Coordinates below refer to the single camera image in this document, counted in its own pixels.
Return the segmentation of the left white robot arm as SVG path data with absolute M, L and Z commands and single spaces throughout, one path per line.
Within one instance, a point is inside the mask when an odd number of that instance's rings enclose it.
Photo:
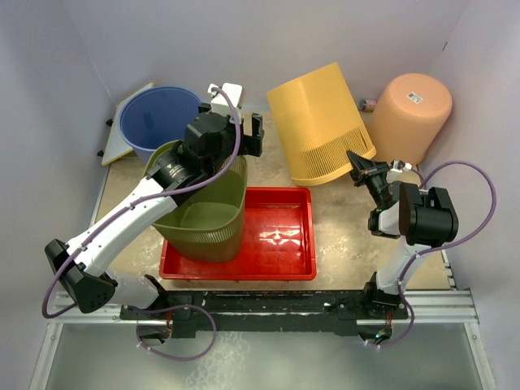
M 123 276 L 109 267 L 146 228 L 219 179 L 239 155 L 262 153 L 262 116 L 251 115 L 252 132 L 230 116 L 202 112 L 184 139 L 161 146 L 131 193 L 79 236 L 54 239 L 45 255 L 73 305 L 89 314 L 108 303 L 135 306 L 150 319 L 167 310 L 165 291 L 151 276 Z

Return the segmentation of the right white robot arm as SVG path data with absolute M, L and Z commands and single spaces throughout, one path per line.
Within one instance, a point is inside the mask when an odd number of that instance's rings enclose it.
M 409 263 L 410 258 L 453 241 L 458 217 L 447 189 L 425 190 L 398 180 L 402 173 L 413 169 L 411 164 L 401 160 L 376 162 L 350 150 L 346 155 L 354 185 L 365 186 L 375 202 L 368 230 L 374 236 L 398 240 L 395 253 L 366 283 L 361 299 L 362 311 L 379 318 L 390 306 L 401 304 L 400 293 L 422 262 L 417 258 Z

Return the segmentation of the yellow mesh waste basket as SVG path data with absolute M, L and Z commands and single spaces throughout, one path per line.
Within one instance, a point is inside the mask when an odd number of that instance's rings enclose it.
M 317 186 L 349 173 L 349 150 L 368 159 L 376 155 L 338 63 L 290 80 L 266 97 L 294 184 Z

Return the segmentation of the blue round plastic bucket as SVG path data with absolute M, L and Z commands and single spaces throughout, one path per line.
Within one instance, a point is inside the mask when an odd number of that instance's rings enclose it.
M 198 114 L 201 99 L 177 86 L 158 86 L 132 97 L 119 114 L 122 138 L 147 163 L 153 152 L 184 139 L 184 130 Z

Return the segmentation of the orange round plastic bucket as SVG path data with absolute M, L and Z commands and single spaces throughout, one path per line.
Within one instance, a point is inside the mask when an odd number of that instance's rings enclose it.
M 408 73 L 383 91 L 366 128 L 375 159 L 420 163 L 453 107 L 448 88 L 437 79 Z

